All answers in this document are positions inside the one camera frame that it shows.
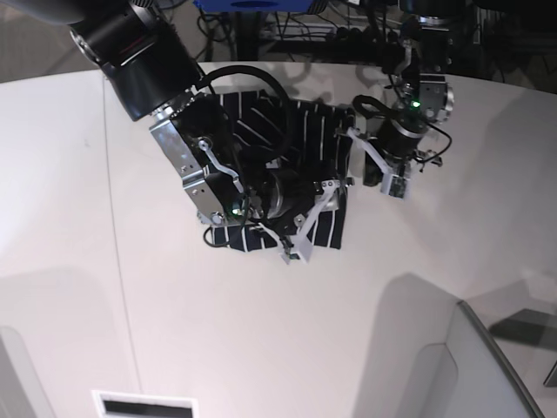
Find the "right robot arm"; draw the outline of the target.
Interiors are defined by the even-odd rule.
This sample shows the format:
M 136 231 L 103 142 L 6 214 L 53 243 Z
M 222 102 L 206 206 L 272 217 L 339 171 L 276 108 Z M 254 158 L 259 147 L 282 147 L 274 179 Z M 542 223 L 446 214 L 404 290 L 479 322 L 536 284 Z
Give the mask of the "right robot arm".
M 203 71 L 154 1 L 15 1 L 67 26 L 129 117 L 150 128 L 206 227 L 208 246 L 276 247 L 308 261 L 339 248 L 354 112 L 298 101 L 267 71 L 233 64 Z

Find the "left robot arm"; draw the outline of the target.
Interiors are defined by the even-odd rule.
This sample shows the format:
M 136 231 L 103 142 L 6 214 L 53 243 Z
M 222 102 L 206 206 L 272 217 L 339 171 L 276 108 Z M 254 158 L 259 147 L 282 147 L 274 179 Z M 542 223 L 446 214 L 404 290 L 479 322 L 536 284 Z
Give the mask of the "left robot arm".
M 366 155 L 364 184 L 405 199 L 413 164 L 443 165 L 443 150 L 421 151 L 419 143 L 453 111 L 453 89 L 446 81 L 451 15 L 438 1 L 402 1 L 399 7 L 407 18 L 391 31 L 386 23 L 388 5 L 387 1 L 362 3 L 395 99 L 384 104 L 371 96 L 355 97 L 352 107 L 364 126 L 349 127 L 343 134 Z

